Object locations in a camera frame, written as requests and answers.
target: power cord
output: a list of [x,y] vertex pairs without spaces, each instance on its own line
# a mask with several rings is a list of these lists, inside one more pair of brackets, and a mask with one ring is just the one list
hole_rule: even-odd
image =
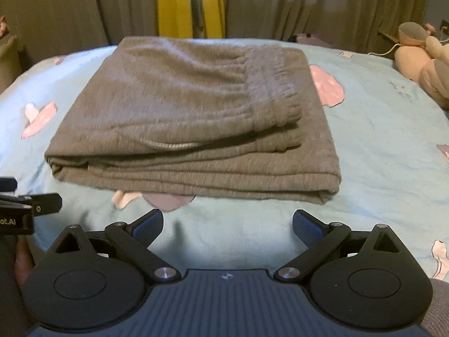
[[[449,28],[447,26],[443,26],[443,28],[441,28],[441,34],[443,35],[445,33],[445,31],[447,32],[446,34],[449,35]],[[440,40],[440,43],[446,43],[449,42],[449,38],[445,39],[445,40]],[[393,47],[391,47],[391,49],[387,52],[387,53],[374,53],[374,52],[369,52],[368,55],[374,55],[374,56],[386,56],[387,54],[391,53],[391,51],[393,49],[395,49],[397,46],[401,46],[401,44],[396,43]]]
[[[447,26],[443,26],[443,27],[441,28],[441,35],[443,35],[445,31],[447,32],[446,34],[449,35],[449,29],[448,29]],[[446,42],[449,42],[449,38],[447,38],[447,39],[445,39],[445,40],[440,40],[439,42],[440,42],[440,43],[446,43]]]

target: pillow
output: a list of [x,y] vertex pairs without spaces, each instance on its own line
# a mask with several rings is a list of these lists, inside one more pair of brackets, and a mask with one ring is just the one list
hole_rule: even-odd
[[22,73],[17,51],[17,36],[0,39],[0,95]]

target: logo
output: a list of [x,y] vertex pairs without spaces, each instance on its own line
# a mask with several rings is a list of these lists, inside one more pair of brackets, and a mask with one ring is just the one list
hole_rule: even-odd
[[10,220],[8,220],[8,219],[4,218],[4,219],[0,219],[0,224],[6,225],[6,226],[15,226],[16,220],[11,219],[11,218],[10,218]]
[[221,278],[222,278],[223,280],[226,280],[226,281],[231,280],[233,277],[234,277],[234,275],[230,274],[229,272],[227,272],[226,274],[223,274],[223,275],[221,276]]

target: ribbed blue surface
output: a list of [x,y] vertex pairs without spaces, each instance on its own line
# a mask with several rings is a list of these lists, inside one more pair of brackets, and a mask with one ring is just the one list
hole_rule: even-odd
[[145,247],[148,247],[161,234],[164,227],[164,216],[159,210],[156,214],[136,227],[131,236]]
[[63,334],[35,329],[31,337],[430,337],[419,327],[391,333],[348,329],[314,309],[303,290],[265,270],[191,270],[156,286],[128,320],[103,331]]
[[306,218],[300,211],[293,214],[292,224],[296,236],[309,248],[325,236],[324,230]]

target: fabric fold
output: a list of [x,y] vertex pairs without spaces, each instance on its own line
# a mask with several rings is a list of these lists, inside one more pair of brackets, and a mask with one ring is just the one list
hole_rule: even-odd
[[322,203],[341,182],[307,59],[277,44],[127,38],[45,157],[59,180],[123,191]]

